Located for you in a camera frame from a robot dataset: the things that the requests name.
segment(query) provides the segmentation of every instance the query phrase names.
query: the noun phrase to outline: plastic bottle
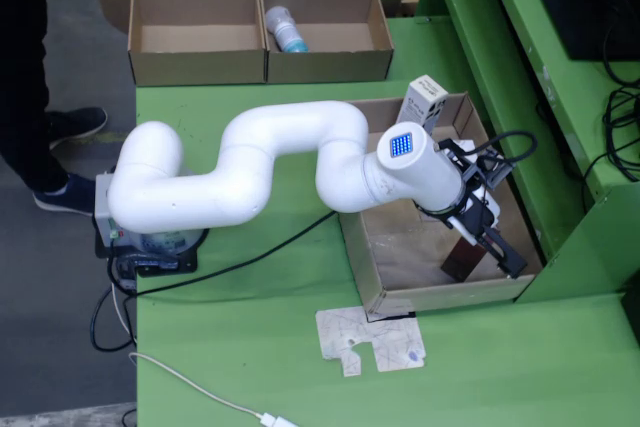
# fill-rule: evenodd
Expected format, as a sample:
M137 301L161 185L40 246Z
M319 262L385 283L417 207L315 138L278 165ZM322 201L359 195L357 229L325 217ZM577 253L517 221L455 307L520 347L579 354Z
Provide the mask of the plastic bottle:
M272 7L267 11L267 30L276 38L283 52L309 52L295 20L285 7Z

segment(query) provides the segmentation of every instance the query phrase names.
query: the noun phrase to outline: paper sheet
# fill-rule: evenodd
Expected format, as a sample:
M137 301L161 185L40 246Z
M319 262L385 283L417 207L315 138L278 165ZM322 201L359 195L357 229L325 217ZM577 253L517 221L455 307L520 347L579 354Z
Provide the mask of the paper sheet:
M364 308L316 312L322 357L340 359L345 377L360 375L360 356L351 348L371 342L379 372L424 366L426 352L415 318L367 322Z

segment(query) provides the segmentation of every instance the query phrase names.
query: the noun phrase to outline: blue led display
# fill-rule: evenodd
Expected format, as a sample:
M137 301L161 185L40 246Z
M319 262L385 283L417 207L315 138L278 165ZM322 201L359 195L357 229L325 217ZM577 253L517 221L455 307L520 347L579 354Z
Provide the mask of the blue led display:
M399 135L391 139L391 157L398 157L399 155L408 154L413 152L413 141L411 139L411 133Z

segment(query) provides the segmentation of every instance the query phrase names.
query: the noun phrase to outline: white cable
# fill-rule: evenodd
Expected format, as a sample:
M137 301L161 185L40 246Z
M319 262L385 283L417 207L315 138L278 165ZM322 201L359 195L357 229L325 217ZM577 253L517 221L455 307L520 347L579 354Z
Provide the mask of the white cable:
M242 407L240 405L236 405L232 402L228 402L224 399L221 399L220 397L218 397L217 395L212 394L211 392L209 392L208 390L203 389L202 387L200 387L198 384L196 384L195 382L192 382L191 380L187 379L184 375L182 375L181 373L173 370L171 367L163 364L162 362L160 362L159 360L154 359L153 357L149 357L148 355L145 354L140 354L137 352L131 352L129 354L129 357L140 357L141 359L144 360L148 360L149 362L156 364L158 367L166 370L167 372L169 372L171 375L179 378L180 380L182 380L183 382L189 384L191 387L193 387L194 389L196 389L198 392L206 395L207 397L209 397L210 399L215 400L216 402L220 402L228 407L231 407L232 409L236 409L239 410L241 412L246 412L247 414L251 414L255 417L257 417L258 419L262 419L262 415L258 414L257 412L254 412L251 409L247 409L246 407Z
M127 327L127 323L124 321L124 318L120 313L120 307L118 306L118 298L116 297L116 286L113 284L111 284L111 295L113 296L113 306L116 309L116 314L118 314L118 319L120 319L120 324L122 325L122 328L127 332L127 335L129 335L129 328ZM136 339L135 336L133 336L133 340L138 342L138 339Z
M194 389L196 389L198 392L206 395L207 397L209 397L210 399L215 400L216 402L220 402L221 404L224 404L227 407L231 407L232 409L236 409L236 410L239 410L240 412L245 412L247 414L253 415L254 417L257 417L258 419L260 419L260 425L263 425L265 427L297 427L296 424L293 424L293 423L289 422L287 419L285 419L283 417L274 417L273 415L269 414L268 412L265 412L264 414L259 414L257 412L254 412L251 409L248 409L246 407L242 407L241 405L237 405L237 404L234 404L234 403L229 402L227 400L224 400L224 399L218 397L217 395L212 394L208 390L200 387L195 382L187 379L180 372L177 372L176 370L172 369L168 365L163 364L159 360L154 359L153 357L150 357L150 356L145 355L145 354L140 354L138 352L129 353L129 358L131 360L133 360L134 357L140 357L141 359L148 360L149 362L157 365L161 369L166 370L167 372L169 372L174 377L177 377L178 379L182 380L183 382L185 382L189 386L191 386Z

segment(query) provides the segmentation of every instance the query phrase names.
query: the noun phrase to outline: black pants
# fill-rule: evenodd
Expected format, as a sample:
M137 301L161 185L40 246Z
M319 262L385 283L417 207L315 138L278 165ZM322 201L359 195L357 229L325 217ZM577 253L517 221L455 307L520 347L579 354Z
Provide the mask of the black pants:
M49 152L46 33L47 0L0 0L0 154L39 192L59 190L68 179Z

